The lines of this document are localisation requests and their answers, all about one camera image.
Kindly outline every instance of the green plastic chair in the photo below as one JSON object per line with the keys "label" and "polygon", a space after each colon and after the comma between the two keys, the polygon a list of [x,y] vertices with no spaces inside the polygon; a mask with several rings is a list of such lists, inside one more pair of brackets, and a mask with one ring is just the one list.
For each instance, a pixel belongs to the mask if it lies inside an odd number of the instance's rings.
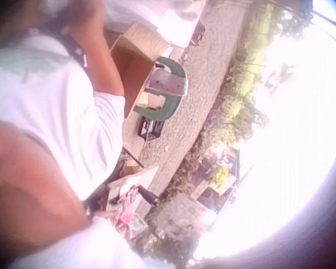
{"label": "green plastic chair", "polygon": [[[172,74],[182,77],[182,78],[186,78],[186,74],[185,74],[183,67],[180,64],[178,64],[176,61],[173,61],[172,59],[166,58],[166,57],[159,57],[157,61],[169,67]],[[160,95],[164,96],[165,102],[163,106],[160,109],[152,110],[152,109],[147,109],[147,108],[143,108],[141,106],[136,105],[133,111],[137,112],[138,114],[140,114],[141,116],[145,118],[155,120],[158,122],[162,122],[162,121],[170,119],[177,111],[179,104],[183,98],[183,96],[164,94],[164,93],[152,90],[152,89],[145,89],[145,91],[149,92],[150,94],[157,95],[157,96],[160,96]]]}

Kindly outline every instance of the white cloth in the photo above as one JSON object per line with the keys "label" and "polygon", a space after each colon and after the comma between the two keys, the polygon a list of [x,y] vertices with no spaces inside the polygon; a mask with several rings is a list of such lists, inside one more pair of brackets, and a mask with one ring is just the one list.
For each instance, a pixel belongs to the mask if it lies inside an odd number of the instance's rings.
{"label": "white cloth", "polygon": [[122,150],[124,98],[94,92],[61,43],[32,36],[0,50],[0,120],[39,140],[85,200]]}
{"label": "white cloth", "polygon": [[9,269],[145,269],[109,221],[94,217],[92,225],[49,248],[14,261]]}

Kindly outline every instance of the gravel ground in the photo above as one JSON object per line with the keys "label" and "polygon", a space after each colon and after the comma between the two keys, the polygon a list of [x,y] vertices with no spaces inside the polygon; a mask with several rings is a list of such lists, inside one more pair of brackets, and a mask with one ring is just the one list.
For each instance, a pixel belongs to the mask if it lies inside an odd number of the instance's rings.
{"label": "gravel ground", "polygon": [[[244,23],[245,8],[236,4],[207,4],[202,17],[206,33],[199,47],[186,50],[183,67],[189,79],[189,93],[172,119],[165,123],[159,139],[145,144],[139,159],[146,165],[159,164],[150,186],[161,194],[185,154],[194,144],[214,104]],[[144,216],[150,206],[143,201],[137,212]]]}

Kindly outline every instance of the sky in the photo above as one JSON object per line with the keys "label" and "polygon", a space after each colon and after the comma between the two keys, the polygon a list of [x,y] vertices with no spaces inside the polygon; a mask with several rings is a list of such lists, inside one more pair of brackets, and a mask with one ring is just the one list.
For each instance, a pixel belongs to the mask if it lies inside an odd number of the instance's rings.
{"label": "sky", "polygon": [[255,163],[233,206],[200,239],[195,258],[231,256],[276,233],[308,203],[336,157],[336,42],[311,26],[298,43],[279,40],[268,64],[298,62],[294,78],[274,98],[262,96],[268,128],[242,158]]}

